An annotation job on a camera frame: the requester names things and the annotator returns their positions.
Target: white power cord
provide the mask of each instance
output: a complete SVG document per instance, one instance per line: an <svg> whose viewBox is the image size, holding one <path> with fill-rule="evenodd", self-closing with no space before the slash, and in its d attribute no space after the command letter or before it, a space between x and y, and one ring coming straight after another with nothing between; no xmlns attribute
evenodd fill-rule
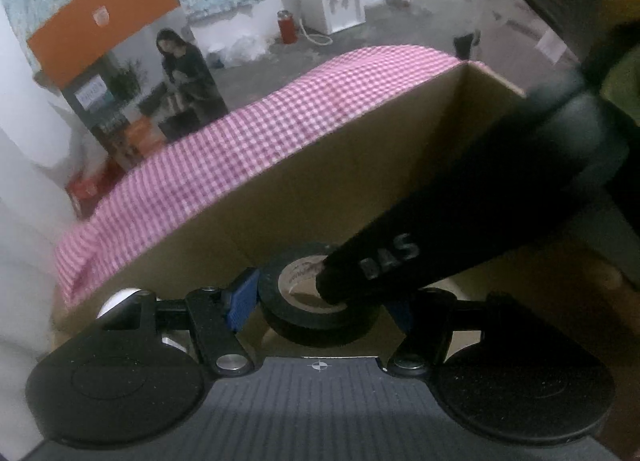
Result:
<svg viewBox="0 0 640 461"><path fill-rule="evenodd" d="M302 24L302 18L300 18L300 30L302 31L302 34L306 37L306 40L308 40L312 44L315 44L316 46L330 46L331 44L334 43L334 40L328 35L321 35L321 34L309 35L305 30L305 25Z"/></svg>

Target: orange poster panel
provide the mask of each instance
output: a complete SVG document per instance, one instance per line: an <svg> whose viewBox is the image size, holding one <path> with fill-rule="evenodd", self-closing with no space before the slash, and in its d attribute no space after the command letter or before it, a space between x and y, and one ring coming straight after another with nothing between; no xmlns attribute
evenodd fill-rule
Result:
<svg viewBox="0 0 640 461"><path fill-rule="evenodd" d="M178 6L178 0L73 0L28 44L62 89L111 48Z"/></svg>

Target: woman's dark hair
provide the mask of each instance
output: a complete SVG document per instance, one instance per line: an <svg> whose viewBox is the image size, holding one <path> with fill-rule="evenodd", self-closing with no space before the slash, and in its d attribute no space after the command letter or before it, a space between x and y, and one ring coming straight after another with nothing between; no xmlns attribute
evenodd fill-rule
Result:
<svg viewBox="0 0 640 461"><path fill-rule="evenodd" d="M190 46L190 44L182 39L182 37L176 34L173 30L169 28L165 28L164 30L160 30L158 35L156 36L156 47L160 54L164 57L162 60L162 67L164 68L165 73L169 77L171 82L174 81L173 73L175 69L175 57L173 53L167 53L160 48L161 40L170 40L177 44L178 46Z"/></svg>

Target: paper note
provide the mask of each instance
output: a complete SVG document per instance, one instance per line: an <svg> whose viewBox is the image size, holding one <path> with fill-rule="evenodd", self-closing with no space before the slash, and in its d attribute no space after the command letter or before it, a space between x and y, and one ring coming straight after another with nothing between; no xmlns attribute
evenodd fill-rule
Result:
<svg viewBox="0 0 640 461"><path fill-rule="evenodd" d="M108 91L107 85L100 75L94 76L76 92L76 98L83 109L88 109L91 104L102 98Z"/></svg>
<svg viewBox="0 0 640 461"><path fill-rule="evenodd" d="M566 44L556 35L556 32L549 29L536 44L536 49L556 64L566 51Z"/></svg>

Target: gray ribbed surface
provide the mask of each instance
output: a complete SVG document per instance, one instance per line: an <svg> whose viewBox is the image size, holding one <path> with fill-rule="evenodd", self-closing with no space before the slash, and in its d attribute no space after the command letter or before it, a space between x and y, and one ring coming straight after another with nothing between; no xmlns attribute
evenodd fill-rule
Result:
<svg viewBox="0 0 640 461"><path fill-rule="evenodd" d="M44 443L28 461L533 461L617 459L593 439L505 446L451 420L420 381L385 375L372 358L270 358L257 373L214 384L185 423L117 451Z"/></svg>

